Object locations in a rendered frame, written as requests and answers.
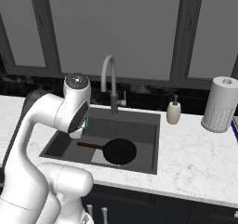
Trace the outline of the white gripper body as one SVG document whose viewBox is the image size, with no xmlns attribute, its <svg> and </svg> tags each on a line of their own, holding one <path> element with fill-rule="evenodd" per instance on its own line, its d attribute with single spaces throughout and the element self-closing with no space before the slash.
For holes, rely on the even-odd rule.
<svg viewBox="0 0 238 224">
<path fill-rule="evenodd" d="M 73 138 L 73 139 L 79 139 L 80 137 L 82 137 L 82 133 L 83 133 L 83 129 L 79 128 L 78 130 L 70 133 L 69 136 L 70 138 Z"/>
</svg>

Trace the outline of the dark grey sink basin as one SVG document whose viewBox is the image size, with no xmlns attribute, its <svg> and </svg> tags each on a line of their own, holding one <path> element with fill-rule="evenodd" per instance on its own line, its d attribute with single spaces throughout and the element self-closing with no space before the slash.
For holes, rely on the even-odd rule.
<svg viewBox="0 0 238 224">
<path fill-rule="evenodd" d="M 160 133 L 159 114 L 118 111 L 110 109 L 89 110 L 88 127 L 80 139 L 57 131 L 40 153 L 40 157 L 65 162 L 99 165 L 147 174 L 157 173 Z M 136 158 L 127 165 L 113 165 L 105 160 L 101 150 L 78 146 L 78 142 L 105 145 L 113 138 L 124 138 L 137 147 Z"/>
</svg>

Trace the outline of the dark navy drawer front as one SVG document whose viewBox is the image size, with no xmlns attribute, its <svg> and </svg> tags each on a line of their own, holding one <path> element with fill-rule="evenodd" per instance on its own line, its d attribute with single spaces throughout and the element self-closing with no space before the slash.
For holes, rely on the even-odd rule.
<svg viewBox="0 0 238 224">
<path fill-rule="evenodd" d="M 147 192 L 131 191 L 103 185 L 94 185 L 92 193 L 104 198 L 112 198 L 135 204 L 154 204 L 154 195 Z"/>
<path fill-rule="evenodd" d="M 225 210 L 238 208 L 227 207 L 216 204 L 206 204 L 202 202 L 189 201 L 186 199 L 168 197 L 163 195 L 156 195 L 154 197 L 154 205 L 156 208 L 163 210 L 165 212 L 176 213 L 181 215 L 189 215 L 191 211 L 198 210 Z"/>
</svg>

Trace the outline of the beige soap dispenser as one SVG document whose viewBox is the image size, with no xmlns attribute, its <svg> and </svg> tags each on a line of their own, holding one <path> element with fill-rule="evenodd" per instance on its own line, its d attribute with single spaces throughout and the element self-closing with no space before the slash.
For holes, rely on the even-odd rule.
<svg viewBox="0 0 238 224">
<path fill-rule="evenodd" d="M 172 101 L 169 102 L 166 111 L 166 120 L 171 125 L 176 125 L 181 114 L 181 105 L 178 102 L 178 95 L 174 95 Z"/>
</svg>

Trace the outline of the dark navy cupboard door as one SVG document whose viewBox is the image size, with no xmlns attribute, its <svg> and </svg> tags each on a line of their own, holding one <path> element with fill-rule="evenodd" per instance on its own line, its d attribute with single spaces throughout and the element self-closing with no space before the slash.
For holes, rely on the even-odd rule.
<svg viewBox="0 0 238 224">
<path fill-rule="evenodd" d="M 188 217 L 159 211 L 143 205 L 98 199 L 108 209 L 108 224 L 187 224 Z"/>
<path fill-rule="evenodd" d="M 191 211 L 188 224 L 238 224 L 234 209 Z"/>
</svg>

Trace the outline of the grey glass cupboard door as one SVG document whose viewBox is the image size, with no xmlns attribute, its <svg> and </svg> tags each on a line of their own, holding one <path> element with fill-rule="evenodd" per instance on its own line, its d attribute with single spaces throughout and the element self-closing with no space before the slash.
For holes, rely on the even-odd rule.
<svg viewBox="0 0 238 224">
<path fill-rule="evenodd" d="M 181 64 L 189 88 L 208 90 L 217 76 L 238 79 L 238 0 L 189 0 Z"/>
<path fill-rule="evenodd" d="M 0 0 L 0 55 L 8 74 L 60 75 L 49 0 Z"/>
</svg>

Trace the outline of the white paper towel roll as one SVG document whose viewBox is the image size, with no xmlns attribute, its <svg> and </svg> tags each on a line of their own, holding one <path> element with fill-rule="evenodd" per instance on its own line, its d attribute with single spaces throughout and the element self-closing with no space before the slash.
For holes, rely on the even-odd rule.
<svg viewBox="0 0 238 224">
<path fill-rule="evenodd" d="M 215 77 L 202 118 L 202 126 L 214 133 L 224 133 L 231 126 L 238 105 L 238 80 L 227 76 Z"/>
</svg>

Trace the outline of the blue-edged white object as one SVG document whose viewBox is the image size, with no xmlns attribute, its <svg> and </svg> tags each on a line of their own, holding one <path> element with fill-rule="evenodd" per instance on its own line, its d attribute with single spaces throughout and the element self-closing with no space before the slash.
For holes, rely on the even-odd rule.
<svg viewBox="0 0 238 224">
<path fill-rule="evenodd" d="M 234 136 L 236 137 L 238 141 L 238 116 L 233 116 L 231 119 L 231 127 L 234 133 Z"/>
</svg>

